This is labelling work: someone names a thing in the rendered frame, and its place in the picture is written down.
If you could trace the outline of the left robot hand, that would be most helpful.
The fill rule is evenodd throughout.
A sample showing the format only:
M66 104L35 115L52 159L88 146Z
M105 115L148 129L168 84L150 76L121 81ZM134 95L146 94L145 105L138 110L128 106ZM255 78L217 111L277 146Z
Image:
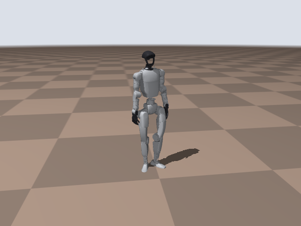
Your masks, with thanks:
M167 119L167 117L168 117L168 104L166 104L166 107L164 107L164 109L165 109L165 113L166 113L166 119Z

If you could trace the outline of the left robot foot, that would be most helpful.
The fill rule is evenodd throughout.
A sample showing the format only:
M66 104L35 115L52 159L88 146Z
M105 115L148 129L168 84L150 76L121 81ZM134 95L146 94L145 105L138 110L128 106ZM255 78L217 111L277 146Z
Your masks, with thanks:
M161 168L161 169L165 169L165 168L166 168L166 166L163 165L162 163L160 163L159 161L155 163L154 160L152 160L152 161L150 162L150 164L151 164L151 165L154 165L154 166L156 166L156 167L158 167L158 168Z

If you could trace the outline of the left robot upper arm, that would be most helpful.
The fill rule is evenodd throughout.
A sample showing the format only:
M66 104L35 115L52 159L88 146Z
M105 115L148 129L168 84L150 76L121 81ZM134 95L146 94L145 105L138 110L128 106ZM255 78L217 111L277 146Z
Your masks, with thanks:
M166 91L166 86L164 86L164 75L165 75L165 71L162 69L158 69L160 72L160 80L159 80L159 91L160 92L165 92Z

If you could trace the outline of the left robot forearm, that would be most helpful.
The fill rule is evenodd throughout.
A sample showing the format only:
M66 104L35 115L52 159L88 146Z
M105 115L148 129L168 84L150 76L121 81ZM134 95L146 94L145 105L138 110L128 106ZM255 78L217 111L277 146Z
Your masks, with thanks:
M169 104L168 103L168 99L167 99L167 93L166 93L166 91L162 92L161 96L162 96L163 106L166 107L166 104Z

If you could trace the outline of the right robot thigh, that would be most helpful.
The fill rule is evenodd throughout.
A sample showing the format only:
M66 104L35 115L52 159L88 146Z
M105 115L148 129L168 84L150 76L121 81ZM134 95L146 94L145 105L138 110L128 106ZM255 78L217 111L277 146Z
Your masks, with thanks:
M147 113L147 108L141 109L138 111L137 117L140 119L138 123L141 142L149 143L149 137L147 136L147 127L149 126L149 115Z

